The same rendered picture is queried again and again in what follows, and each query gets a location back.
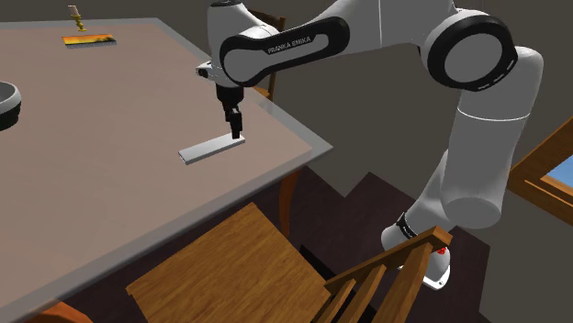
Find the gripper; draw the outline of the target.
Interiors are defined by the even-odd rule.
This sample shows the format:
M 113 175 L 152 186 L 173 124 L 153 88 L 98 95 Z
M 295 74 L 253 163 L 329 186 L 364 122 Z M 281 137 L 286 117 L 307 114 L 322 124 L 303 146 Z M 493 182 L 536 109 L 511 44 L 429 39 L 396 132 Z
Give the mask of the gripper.
M 242 132 L 242 112 L 237 108 L 244 98 L 242 87 L 227 87 L 217 84 L 216 94 L 225 110 L 225 119 L 230 124 L 231 137 L 238 139 Z

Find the grey flat slab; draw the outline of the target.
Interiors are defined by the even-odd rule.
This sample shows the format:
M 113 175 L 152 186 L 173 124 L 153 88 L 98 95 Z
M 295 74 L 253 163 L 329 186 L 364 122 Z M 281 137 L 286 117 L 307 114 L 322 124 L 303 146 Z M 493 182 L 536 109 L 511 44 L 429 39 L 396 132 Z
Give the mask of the grey flat slab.
M 229 133 L 180 150 L 178 155 L 185 165 L 189 165 L 241 145 L 244 142 L 245 138 L 243 135 L 239 135 L 237 139 L 234 139 L 232 134 Z

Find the wooden chair with slatted back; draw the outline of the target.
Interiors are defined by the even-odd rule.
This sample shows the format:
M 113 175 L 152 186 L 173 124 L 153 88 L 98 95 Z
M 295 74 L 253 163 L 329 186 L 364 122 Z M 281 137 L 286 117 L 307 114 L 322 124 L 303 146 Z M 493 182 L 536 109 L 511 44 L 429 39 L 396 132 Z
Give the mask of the wooden chair with slatted back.
M 432 253 L 430 228 L 325 280 L 250 203 L 128 285 L 148 323 L 358 323 L 388 270 L 400 272 L 372 323 L 405 323 Z

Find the orange flat book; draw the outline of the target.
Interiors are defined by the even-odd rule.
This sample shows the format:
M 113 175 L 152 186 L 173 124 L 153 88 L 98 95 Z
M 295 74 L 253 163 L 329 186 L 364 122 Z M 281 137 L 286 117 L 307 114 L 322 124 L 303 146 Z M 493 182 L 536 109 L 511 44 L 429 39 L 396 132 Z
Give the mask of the orange flat book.
M 68 49 L 113 46 L 117 41 L 111 34 L 78 35 L 62 37 Z

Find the black and grey bowl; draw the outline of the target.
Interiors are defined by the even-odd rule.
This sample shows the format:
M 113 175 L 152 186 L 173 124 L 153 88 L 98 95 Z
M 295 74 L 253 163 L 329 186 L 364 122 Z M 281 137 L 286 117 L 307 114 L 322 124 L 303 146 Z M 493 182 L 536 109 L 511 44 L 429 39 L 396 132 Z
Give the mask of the black and grey bowl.
M 15 85 L 0 81 L 0 131 L 18 122 L 21 102 L 21 93 Z

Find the wooden framed window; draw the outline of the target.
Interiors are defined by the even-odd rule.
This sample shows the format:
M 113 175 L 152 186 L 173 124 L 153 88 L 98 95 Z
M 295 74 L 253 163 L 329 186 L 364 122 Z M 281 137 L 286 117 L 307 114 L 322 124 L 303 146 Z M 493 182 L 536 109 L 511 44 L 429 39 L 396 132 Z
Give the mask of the wooden framed window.
M 508 188 L 573 226 L 573 184 L 550 175 L 572 155 L 573 117 L 570 117 L 511 168 Z

